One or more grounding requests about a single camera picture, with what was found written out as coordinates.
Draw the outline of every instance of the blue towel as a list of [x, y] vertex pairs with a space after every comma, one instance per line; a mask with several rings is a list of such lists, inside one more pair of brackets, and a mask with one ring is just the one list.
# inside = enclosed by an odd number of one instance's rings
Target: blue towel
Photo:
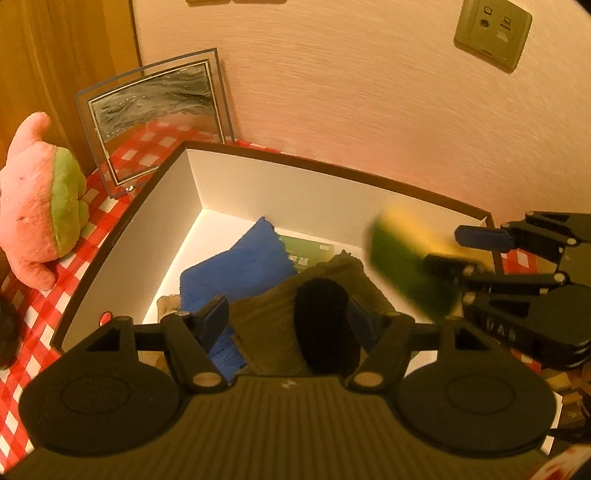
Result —
[[[216, 295], [229, 301], [265, 293], [296, 273], [273, 226], [264, 218], [230, 249], [181, 274], [181, 310], [198, 312]], [[229, 325], [209, 351], [209, 358], [230, 381], [246, 365]]]

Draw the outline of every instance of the green card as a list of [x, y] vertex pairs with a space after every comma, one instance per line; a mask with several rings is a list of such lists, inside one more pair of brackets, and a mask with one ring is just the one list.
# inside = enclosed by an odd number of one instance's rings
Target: green card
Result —
[[317, 263], [328, 262], [335, 254], [334, 245], [285, 235], [279, 235], [279, 239], [298, 273]]

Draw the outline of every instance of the green scouring pad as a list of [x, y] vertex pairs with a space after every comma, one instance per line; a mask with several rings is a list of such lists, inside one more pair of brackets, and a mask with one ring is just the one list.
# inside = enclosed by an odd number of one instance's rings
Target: green scouring pad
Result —
[[490, 252], [461, 247], [453, 233], [446, 238], [418, 216], [400, 209], [389, 209], [375, 220], [369, 231], [368, 250], [371, 266], [434, 322], [456, 312], [460, 290], [427, 272], [425, 257], [471, 258], [485, 267], [490, 266], [492, 258]]

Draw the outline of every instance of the plush toy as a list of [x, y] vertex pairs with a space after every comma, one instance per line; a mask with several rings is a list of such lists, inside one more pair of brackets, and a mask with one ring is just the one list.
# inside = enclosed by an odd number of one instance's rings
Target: plush toy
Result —
[[70, 252], [88, 222], [78, 162], [68, 149], [41, 139], [50, 124], [46, 113], [29, 116], [0, 171], [0, 247], [15, 276], [42, 291], [56, 282], [44, 263]]

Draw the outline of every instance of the wall socket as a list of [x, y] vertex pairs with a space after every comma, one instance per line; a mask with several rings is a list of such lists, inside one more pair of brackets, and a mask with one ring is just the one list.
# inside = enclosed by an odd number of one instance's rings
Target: wall socket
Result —
[[465, 0], [456, 46], [512, 72], [531, 26], [531, 14], [508, 0]]

